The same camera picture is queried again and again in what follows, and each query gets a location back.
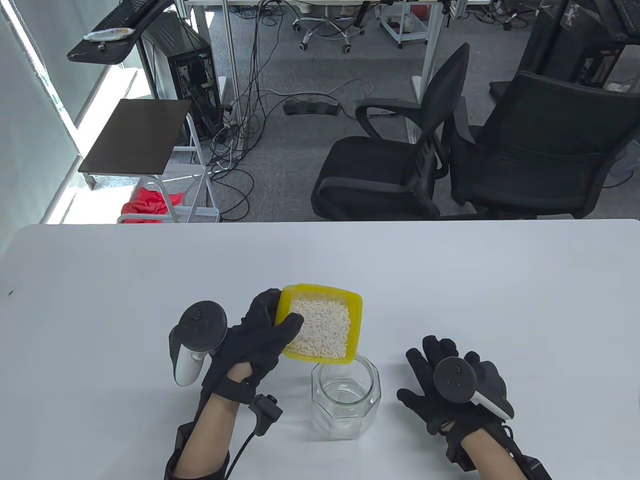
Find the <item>person's right hand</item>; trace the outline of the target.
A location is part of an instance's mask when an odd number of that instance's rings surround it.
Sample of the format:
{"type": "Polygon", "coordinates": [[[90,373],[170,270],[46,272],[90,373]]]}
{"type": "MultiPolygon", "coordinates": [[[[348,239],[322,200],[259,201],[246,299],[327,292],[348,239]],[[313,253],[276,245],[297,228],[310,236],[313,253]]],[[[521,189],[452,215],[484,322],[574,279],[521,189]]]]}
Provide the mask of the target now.
{"type": "Polygon", "coordinates": [[[411,348],[406,352],[423,394],[401,388],[398,400],[425,422],[429,434],[445,437],[446,457],[462,470],[476,470],[483,480],[525,479],[510,452],[494,436],[506,436],[502,419],[471,402],[450,402],[435,388],[436,366],[458,355],[456,343],[449,338],[438,339],[432,334],[423,338],[422,350],[411,348]]]}

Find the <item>person's left hand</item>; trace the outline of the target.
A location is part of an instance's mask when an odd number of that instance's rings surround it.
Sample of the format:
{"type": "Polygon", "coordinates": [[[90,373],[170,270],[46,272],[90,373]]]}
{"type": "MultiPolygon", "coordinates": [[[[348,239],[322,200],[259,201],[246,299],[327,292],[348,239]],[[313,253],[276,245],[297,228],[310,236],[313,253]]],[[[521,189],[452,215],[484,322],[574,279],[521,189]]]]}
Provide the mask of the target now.
{"type": "Polygon", "coordinates": [[[299,313],[290,313],[281,323],[275,322],[281,294],[278,288],[261,292],[241,323],[227,330],[202,381],[203,402],[211,394],[247,405],[253,401],[260,382],[277,366],[282,352],[304,323],[299,313]],[[228,376],[231,369],[243,363],[249,363],[251,374],[241,381],[232,380],[228,376]]]}

